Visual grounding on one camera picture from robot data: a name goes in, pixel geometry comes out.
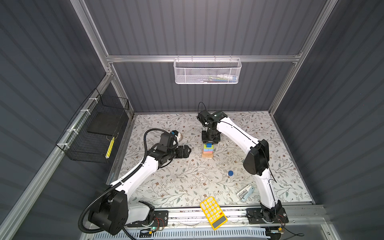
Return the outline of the green block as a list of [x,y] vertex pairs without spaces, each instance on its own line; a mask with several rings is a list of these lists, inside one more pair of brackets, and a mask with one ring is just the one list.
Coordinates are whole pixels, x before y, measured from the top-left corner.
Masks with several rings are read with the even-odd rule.
[[213,150],[214,151],[214,145],[212,145],[212,147],[211,148],[206,148],[206,144],[204,144],[204,150]]

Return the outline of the wooden block with holes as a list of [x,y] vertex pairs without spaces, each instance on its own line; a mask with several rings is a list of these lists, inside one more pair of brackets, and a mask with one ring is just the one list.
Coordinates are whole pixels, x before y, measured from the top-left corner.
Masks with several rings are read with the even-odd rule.
[[213,154],[209,154],[209,155],[202,155],[202,157],[203,158],[213,158],[214,157],[214,155]]

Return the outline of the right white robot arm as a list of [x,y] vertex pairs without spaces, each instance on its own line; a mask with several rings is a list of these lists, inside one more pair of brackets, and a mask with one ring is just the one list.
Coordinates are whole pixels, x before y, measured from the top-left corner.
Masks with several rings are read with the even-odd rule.
[[221,134],[224,134],[246,154],[243,167],[255,178],[260,193],[264,221],[272,223],[278,212],[283,209],[283,206],[272,186],[273,178],[269,166],[269,143],[266,140],[258,140],[249,135],[222,111],[210,114],[208,111],[203,110],[198,113],[197,119],[206,128],[205,131],[202,131],[204,144],[217,144],[220,141]]

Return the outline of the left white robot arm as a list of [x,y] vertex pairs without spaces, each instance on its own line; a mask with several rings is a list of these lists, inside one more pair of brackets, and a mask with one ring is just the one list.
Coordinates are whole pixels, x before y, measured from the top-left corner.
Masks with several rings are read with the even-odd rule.
[[191,153],[187,145],[180,145],[182,134],[176,130],[160,130],[160,141],[151,148],[147,145],[147,134],[143,137],[144,156],[142,160],[124,176],[108,185],[81,213],[78,227],[86,234],[108,232],[118,234],[125,226],[139,223],[150,226],[155,217],[153,205],[139,201],[129,204],[136,189],[157,170],[168,166],[174,159],[186,159]]

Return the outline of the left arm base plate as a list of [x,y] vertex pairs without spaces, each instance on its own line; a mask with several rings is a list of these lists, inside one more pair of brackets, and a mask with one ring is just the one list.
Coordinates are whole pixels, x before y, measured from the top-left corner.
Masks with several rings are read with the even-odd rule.
[[145,221],[136,221],[127,224],[128,228],[166,227],[168,225],[169,211],[155,210],[151,217]]

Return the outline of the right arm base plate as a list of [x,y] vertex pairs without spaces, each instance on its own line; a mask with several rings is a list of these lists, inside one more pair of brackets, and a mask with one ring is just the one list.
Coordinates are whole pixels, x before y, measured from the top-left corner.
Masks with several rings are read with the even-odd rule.
[[288,215],[284,208],[269,210],[262,208],[246,209],[246,217],[250,224],[287,224]]

